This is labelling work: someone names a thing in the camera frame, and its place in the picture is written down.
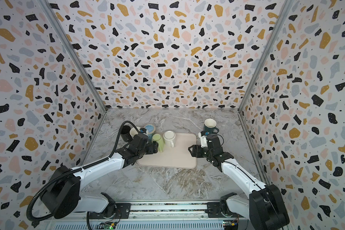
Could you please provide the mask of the grey mug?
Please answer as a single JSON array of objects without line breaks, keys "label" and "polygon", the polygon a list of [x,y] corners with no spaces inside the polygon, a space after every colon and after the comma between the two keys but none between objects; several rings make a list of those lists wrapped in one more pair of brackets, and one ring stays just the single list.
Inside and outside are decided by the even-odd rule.
[{"label": "grey mug", "polygon": [[131,137],[134,137],[135,135],[139,134],[140,132],[140,127],[137,128],[131,128],[131,130],[129,131],[129,134]]}]

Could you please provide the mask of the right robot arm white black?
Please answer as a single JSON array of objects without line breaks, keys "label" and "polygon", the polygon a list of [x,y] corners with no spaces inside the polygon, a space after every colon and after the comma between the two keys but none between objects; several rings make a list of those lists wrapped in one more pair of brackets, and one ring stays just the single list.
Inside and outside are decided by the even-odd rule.
[{"label": "right robot arm white black", "polygon": [[206,213],[210,218],[244,217],[256,230],[280,230],[290,223],[279,188],[267,185],[246,171],[237,160],[222,148],[219,135],[203,131],[200,144],[188,148],[192,157],[205,158],[220,172],[232,179],[245,193],[242,198],[232,192],[209,202]]}]

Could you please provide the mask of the light green mug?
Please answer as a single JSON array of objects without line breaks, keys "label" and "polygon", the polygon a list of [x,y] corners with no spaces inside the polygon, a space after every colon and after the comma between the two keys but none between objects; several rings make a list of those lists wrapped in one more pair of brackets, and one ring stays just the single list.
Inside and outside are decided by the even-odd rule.
[{"label": "light green mug", "polygon": [[158,144],[158,152],[163,152],[165,143],[164,143],[164,138],[160,134],[154,134],[152,136],[152,141],[156,142]]}]

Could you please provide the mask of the white cream mug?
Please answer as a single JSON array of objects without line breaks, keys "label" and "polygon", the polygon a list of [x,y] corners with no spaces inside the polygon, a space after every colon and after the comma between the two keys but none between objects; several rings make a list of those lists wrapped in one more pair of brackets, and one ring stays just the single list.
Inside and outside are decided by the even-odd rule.
[{"label": "white cream mug", "polygon": [[164,142],[166,146],[174,148],[176,146],[176,134],[173,131],[166,131],[163,134]]}]

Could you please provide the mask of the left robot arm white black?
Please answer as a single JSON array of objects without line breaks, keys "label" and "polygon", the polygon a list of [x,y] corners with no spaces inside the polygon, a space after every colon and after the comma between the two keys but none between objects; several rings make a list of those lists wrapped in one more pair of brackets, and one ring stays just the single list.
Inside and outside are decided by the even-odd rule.
[{"label": "left robot arm white black", "polygon": [[158,146],[146,134],[137,134],[130,143],[116,149],[111,156],[73,169],[62,166],[54,172],[51,184],[39,197],[56,219],[73,212],[93,212],[104,218],[112,217],[117,212],[117,206],[110,195],[104,192],[91,195],[82,190],[110,172],[134,165],[144,155],[157,153]]}]

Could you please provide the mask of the dark green faceted mug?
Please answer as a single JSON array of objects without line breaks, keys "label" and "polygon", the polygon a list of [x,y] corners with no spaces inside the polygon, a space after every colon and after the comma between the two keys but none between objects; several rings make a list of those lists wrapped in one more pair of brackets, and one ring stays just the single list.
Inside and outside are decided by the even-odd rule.
[{"label": "dark green faceted mug", "polygon": [[214,119],[208,118],[204,122],[204,131],[209,134],[218,134],[217,122]]}]

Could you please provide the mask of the black mug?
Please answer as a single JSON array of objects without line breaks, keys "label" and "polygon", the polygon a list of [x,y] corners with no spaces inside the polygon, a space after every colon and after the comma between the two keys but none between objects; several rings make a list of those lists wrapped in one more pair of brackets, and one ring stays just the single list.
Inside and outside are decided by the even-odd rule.
[{"label": "black mug", "polygon": [[133,140],[132,136],[130,135],[131,127],[128,125],[124,125],[121,130],[121,138],[124,142],[129,143]]}]

